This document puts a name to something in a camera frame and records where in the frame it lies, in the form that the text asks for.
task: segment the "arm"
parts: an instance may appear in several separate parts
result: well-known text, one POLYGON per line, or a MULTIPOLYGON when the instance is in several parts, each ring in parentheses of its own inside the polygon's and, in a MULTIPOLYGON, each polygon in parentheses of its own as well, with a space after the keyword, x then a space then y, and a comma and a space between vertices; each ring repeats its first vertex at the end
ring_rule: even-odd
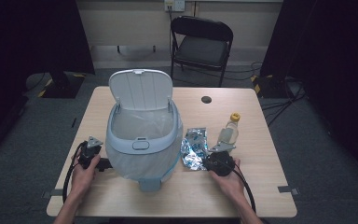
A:
MULTIPOLYGON (((239 159, 234 159, 234 161, 235 164, 239 167, 241 161, 239 159)), ((241 179, 234 172, 231 172, 227 176, 219 176, 214 171, 209 171, 209 174, 219 185, 223 193, 237 208, 243 224, 262 223, 260 218, 258 218, 246 200, 246 197, 243 193, 244 185, 241 179)))
POLYGON ((81 165, 77 165, 72 173, 72 188, 63 204, 60 213, 57 215, 54 224, 73 223, 78 206, 86 195, 95 176, 95 166, 100 161, 101 156, 96 155, 86 170, 81 165))

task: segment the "trash can lid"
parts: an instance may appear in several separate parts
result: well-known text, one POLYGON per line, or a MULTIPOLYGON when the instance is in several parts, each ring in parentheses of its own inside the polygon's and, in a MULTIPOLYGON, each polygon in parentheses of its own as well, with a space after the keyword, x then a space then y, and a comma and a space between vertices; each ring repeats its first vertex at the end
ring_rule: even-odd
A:
POLYGON ((133 69, 114 73, 109 87, 120 107, 129 110, 155 110, 168 107, 172 80, 166 73, 133 69))

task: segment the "crumpled aluminum foil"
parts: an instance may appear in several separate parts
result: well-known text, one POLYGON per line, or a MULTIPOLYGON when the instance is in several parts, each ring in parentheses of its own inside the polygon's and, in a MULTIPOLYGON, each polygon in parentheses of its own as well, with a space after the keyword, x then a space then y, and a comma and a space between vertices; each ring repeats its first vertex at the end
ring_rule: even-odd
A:
POLYGON ((190 170, 206 170, 202 165, 202 159, 208 155, 206 128, 187 129, 185 138, 182 140, 182 160, 190 170))

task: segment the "plastic bottle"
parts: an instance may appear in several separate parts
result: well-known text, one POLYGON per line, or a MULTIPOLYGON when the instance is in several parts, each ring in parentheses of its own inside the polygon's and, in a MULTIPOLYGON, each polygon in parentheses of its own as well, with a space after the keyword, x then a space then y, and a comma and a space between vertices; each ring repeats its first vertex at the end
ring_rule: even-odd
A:
POLYGON ((232 113, 225 129, 219 134, 218 142, 234 145, 238 138, 238 121, 241 115, 239 113, 232 113))

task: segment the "bottle cap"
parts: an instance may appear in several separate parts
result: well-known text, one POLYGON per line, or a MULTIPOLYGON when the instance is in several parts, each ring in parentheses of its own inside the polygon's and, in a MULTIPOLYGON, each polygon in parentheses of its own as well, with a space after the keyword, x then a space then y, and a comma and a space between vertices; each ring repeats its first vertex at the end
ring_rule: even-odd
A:
POLYGON ((237 112, 234 112, 231 114, 231 116, 229 117, 232 121, 238 122, 240 121, 241 115, 237 112))

